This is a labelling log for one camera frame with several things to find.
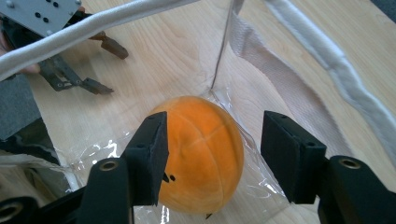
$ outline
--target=robotic arm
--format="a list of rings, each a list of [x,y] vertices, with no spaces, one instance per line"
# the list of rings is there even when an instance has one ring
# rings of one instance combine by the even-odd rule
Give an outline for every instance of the robotic arm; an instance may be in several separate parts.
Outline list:
[[[8,42],[15,48],[21,48],[36,42],[45,36],[52,35],[63,28],[73,25],[91,16],[78,10],[79,0],[57,2],[56,0],[35,1],[7,0],[0,4],[2,32]],[[128,52],[117,41],[101,32],[91,39],[102,41],[102,48],[121,59],[128,57]],[[67,90],[80,86],[94,94],[113,92],[101,83],[86,78],[81,80],[60,55],[55,55],[39,63],[40,75],[48,81],[56,91]]]

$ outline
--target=silver metal plate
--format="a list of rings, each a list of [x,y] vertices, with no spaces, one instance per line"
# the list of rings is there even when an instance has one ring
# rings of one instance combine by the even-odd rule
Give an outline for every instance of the silver metal plate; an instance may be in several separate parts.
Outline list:
[[[47,36],[62,30],[80,5],[80,0],[0,0],[0,13]]]

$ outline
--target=wooden table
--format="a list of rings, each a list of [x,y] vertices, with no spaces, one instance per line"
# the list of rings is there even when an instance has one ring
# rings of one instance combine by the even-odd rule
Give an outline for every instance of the wooden table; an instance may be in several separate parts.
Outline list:
[[[96,12],[122,2],[86,0],[83,6],[89,12]],[[345,52],[368,90],[396,114],[395,23],[369,0],[292,2]],[[81,170],[78,176],[84,181],[91,165],[84,160],[81,163],[80,158],[94,152],[95,145],[110,146],[107,150],[120,155],[126,142],[120,139],[130,136],[128,133],[134,132],[155,105],[179,95],[205,96],[215,74],[229,5],[228,0],[203,0],[106,30],[129,50],[130,56],[124,61],[104,52],[93,41],[74,46],[63,54],[81,77],[94,78],[113,88],[115,92],[111,95],[92,95],[78,88],[55,92],[41,77],[30,76],[35,100],[63,164],[73,163]],[[384,184],[396,191],[396,170],[386,152],[361,115],[340,97],[326,71],[262,1],[246,1],[241,17],[255,24],[266,47],[315,90],[353,155],[368,163]],[[230,56],[229,60],[231,67],[243,73],[241,77],[233,77],[239,90],[256,88],[257,71],[241,59]],[[271,83],[263,77],[257,78],[262,78],[265,85],[257,87],[260,96],[265,94],[268,98],[255,106],[255,111],[247,111],[245,114],[251,113],[252,119],[244,121],[259,146],[261,112],[264,109],[290,112]],[[260,97],[251,95],[250,91],[235,91],[234,97],[236,92],[241,99]],[[246,100],[233,106],[244,108],[243,104],[248,103]],[[238,204],[248,205],[254,204],[243,200]],[[252,222],[262,223],[266,219],[269,223],[318,223],[317,206],[291,205],[273,214],[270,220],[265,217]],[[221,220],[217,218],[214,216],[207,223]]]

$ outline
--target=screw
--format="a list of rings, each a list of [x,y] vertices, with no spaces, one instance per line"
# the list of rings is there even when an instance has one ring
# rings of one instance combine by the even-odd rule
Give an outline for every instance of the screw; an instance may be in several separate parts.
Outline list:
[[[8,0],[7,1],[7,7],[14,8],[15,6],[14,6],[14,3],[11,0]]]

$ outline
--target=orange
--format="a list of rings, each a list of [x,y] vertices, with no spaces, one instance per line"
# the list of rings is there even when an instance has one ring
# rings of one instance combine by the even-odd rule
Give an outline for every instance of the orange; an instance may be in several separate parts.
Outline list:
[[[233,196],[244,149],[233,118],[215,104],[183,96],[157,106],[167,111],[169,158],[160,202],[172,210],[212,214]]]

